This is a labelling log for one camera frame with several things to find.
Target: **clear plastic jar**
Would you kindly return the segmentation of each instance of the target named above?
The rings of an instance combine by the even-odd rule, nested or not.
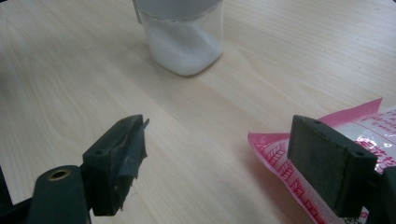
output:
[[[154,60],[182,76],[195,75],[222,53],[222,0],[136,0]]]

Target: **white powder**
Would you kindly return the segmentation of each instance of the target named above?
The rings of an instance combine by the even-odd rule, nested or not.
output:
[[[146,25],[146,35],[155,61],[183,76],[201,72],[222,52],[220,40],[194,21],[151,21]]]

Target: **pink and white packaging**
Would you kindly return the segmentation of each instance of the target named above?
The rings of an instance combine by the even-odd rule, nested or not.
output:
[[[365,147],[378,157],[375,170],[382,174],[396,166],[396,107],[379,113],[382,99],[325,116],[320,121]],[[315,223],[365,223],[368,211],[357,218],[340,218],[320,198],[287,158],[289,133],[249,133],[250,146],[264,165],[277,175]]]

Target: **pink plastic bag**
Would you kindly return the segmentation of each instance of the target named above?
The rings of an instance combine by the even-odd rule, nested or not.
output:
[[[387,166],[396,166],[396,108],[378,113],[382,99],[325,116],[320,121],[373,152],[375,170],[382,173]],[[361,217],[340,218],[320,198],[312,186],[287,158],[289,133],[249,133],[248,141],[265,166],[276,174],[291,195],[315,223],[365,223],[368,211]]]

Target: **light wood grain surface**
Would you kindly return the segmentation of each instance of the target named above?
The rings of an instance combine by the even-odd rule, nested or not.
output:
[[[196,77],[149,55],[131,0],[0,4],[0,164],[11,197],[143,114],[148,158],[125,208],[93,223],[312,223],[249,148],[392,95],[391,0],[225,0],[224,51]]]

